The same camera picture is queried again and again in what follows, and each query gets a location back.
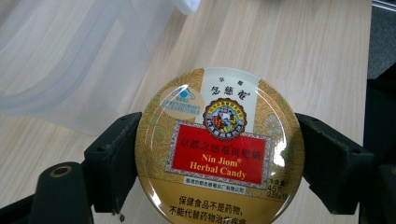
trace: logo emblem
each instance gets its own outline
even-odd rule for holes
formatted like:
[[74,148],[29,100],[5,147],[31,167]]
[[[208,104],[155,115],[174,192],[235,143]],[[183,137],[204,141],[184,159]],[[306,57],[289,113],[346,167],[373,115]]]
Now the logo emblem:
[[246,112],[235,100],[219,98],[205,109],[206,130],[220,140],[232,140],[245,130]]
[[172,92],[172,96],[176,97],[178,101],[188,103],[189,100],[195,99],[194,93],[189,88],[180,87],[177,91]]

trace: red label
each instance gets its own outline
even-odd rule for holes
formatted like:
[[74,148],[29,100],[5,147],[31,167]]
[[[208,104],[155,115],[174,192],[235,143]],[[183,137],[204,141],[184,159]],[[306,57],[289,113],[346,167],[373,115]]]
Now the red label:
[[180,124],[172,168],[261,185],[265,144],[243,134],[220,141],[206,129]]

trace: circular emblem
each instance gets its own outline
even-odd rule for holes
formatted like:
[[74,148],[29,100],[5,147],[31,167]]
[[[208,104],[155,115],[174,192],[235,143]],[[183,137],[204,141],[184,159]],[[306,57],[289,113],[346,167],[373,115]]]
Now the circular emblem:
[[235,100],[219,98],[206,107],[204,125],[215,138],[232,140],[245,130],[247,114]]

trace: table surface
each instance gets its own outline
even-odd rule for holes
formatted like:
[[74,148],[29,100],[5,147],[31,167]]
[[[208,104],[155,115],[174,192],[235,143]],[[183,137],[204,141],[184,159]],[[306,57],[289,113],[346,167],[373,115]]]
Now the table surface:
[[[199,67],[246,70],[273,85],[295,112],[323,120],[361,144],[371,1],[202,1],[174,11],[130,112],[143,111],[172,78]],[[0,115],[0,207],[35,192],[38,176],[63,161],[82,162],[96,139],[41,119]],[[167,223],[135,182],[124,223]],[[95,223],[120,215],[94,214]],[[358,223],[331,215],[303,180],[275,223]]]

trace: tin lid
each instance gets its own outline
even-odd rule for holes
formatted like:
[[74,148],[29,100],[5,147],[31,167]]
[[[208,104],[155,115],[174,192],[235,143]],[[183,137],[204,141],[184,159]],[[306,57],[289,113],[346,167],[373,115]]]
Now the tin lid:
[[299,187],[304,142],[274,88],[241,70],[208,67],[152,98],[135,157],[144,191],[172,223],[269,223]]

